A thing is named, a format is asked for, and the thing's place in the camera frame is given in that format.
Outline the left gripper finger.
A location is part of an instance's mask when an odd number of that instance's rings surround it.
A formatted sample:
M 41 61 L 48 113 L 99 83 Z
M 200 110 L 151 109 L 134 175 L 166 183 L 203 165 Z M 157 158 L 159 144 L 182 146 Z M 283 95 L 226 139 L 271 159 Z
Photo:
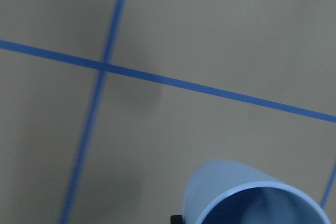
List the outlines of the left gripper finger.
M 182 215 L 171 215 L 170 224 L 183 224 L 183 216 Z

